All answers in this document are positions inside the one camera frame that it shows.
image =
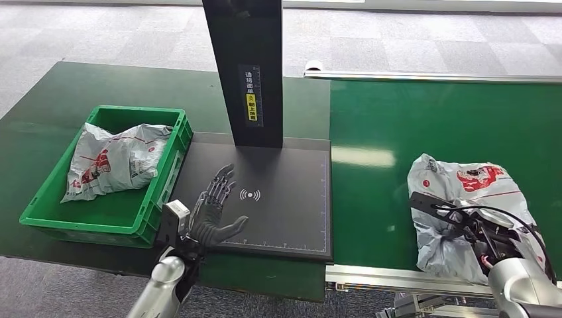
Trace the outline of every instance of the metal rail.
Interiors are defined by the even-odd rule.
[[[393,80],[393,81],[448,81],[448,82],[491,82],[491,83],[562,83],[560,76],[474,76],[463,74],[425,73],[382,73],[306,70],[305,78],[327,80]]]
[[[374,289],[424,295],[491,298],[488,286],[455,278],[440,278],[413,270],[391,270],[348,265],[326,266],[326,282],[336,290]]]

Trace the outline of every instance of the cable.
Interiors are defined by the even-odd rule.
[[[497,211],[499,213],[505,214],[509,217],[514,218],[517,222],[521,223],[523,225],[524,228],[526,228],[531,235],[533,235],[533,237],[535,238],[535,240],[537,240],[537,243],[539,243],[543,253],[545,254],[545,274],[547,276],[549,276],[552,284],[554,284],[555,286],[557,285],[557,281],[556,281],[556,273],[554,272],[553,268],[552,268],[552,263],[550,262],[550,257],[548,257],[548,254],[546,253],[546,247],[544,246],[543,241],[537,236],[537,233],[535,232],[535,230],[533,230],[527,223],[523,222],[523,220],[521,220],[519,217],[504,211],[502,209],[498,209],[497,207],[489,207],[486,205],[470,205],[467,207],[441,207],[438,205],[434,205],[433,208],[435,209],[440,209],[440,210],[445,210],[445,211],[462,211],[462,210],[467,210],[467,209],[488,209],[488,210],[494,210]]]

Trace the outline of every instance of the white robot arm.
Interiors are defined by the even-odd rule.
[[[248,217],[219,227],[223,204],[235,182],[234,165],[222,167],[201,192],[193,213],[175,200],[162,207],[158,241],[168,246],[127,318],[173,318],[195,284],[205,250],[240,233]]]

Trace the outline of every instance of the green bin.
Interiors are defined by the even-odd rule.
[[[158,162],[158,175],[143,189],[100,195],[93,201],[60,203],[80,129],[23,211],[20,223],[59,240],[150,248],[160,226],[162,204],[170,197],[193,136],[185,112],[102,105],[91,112],[87,123],[114,134],[143,123],[174,127]]]

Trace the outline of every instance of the package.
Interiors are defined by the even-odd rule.
[[[497,207],[511,212],[529,225],[536,225],[527,208],[527,201],[508,172],[496,164],[458,164],[441,162],[422,154],[408,174],[408,191],[438,197],[462,205],[466,200],[479,205]],[[522,242],[535,253],[544,268],[544,253],[530,233],[510,218]],[[464,237],[445,238],[452,225],[431,215],[412,209],[412,221],[418,240],[418,268],[437,276],[464,278],[487,284],[472,246]]]
[[[158,173],[156,166],[171,133],[169,126],[142,124],[113,135],[84,124],[60,203],[147,186]]]

